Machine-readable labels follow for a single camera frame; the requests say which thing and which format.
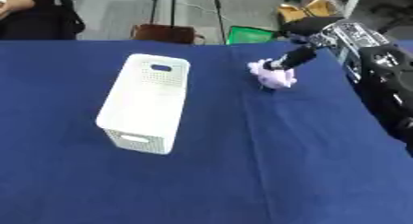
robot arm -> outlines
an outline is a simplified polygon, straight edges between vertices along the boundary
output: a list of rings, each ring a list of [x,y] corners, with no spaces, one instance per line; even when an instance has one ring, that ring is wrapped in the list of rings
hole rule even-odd
[[[413,156],[413,56],[380,33],[343,18],[303,18],[281,32],[304,45],[266,70],[289,70],[327,48],[346,70],[360,98],[393,137],[407,143]]]

floor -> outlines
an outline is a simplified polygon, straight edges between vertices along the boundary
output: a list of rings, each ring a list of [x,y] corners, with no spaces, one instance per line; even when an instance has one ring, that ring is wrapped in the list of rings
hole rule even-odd
[[[368,10],[383,0],[363,0],[354,14],[372,28],[385,23],[386,15],[372,15]],[[75,0],[79,14],[85,19],[88,29],[81,35],[83,40],[126,40],[135,24],[147,23],[150,17],[151,0]],[[277,29],[275,9],[284,0],[221,0],[225,31],[230,26],[252,26]],[[408,4],[411,0],[393,0]],[[170,22],[171,0],[159,0],[157,23]],[[206,36],[206,43],[222,43],[218,18],[213,0],[178,0],[176,23],[190,25],[199,34]],[[413,39],[412,28],[398,28],[389,34],[397,39]]]

basket handle hole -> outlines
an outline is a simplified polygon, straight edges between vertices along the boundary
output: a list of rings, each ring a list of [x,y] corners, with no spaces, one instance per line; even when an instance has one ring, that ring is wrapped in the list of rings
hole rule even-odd
[[[122,135],[121,136],[122,139],[125,140],[129,140],[129,141],[134,141],[134,142],[139,142],[139,143],[149,143],[148,139],[142,138],[142,137],[138,137],[138,136],[127,136],[127,135]]]
[[[171,72],[172,68],[166,65],[152,65],[150,68],[155,71]]]

blue cloth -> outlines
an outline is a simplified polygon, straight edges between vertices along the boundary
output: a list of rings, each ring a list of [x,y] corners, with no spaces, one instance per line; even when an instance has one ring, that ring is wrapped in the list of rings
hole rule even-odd
[[[413,159],[331,55],[275,94],[248,74],[292,47],[2,42],[0,223],[411,223]],[[192,64],[169,156],[116,148],[94,123],[131,53]]]

black bag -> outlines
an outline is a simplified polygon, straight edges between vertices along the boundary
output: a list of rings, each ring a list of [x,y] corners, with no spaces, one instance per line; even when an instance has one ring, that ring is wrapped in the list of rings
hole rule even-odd
[[[60,24],[60,40],[75,40],[77,34],[85,30],[86,25],[75,10],[73,0],[60,0],[57,7]]]

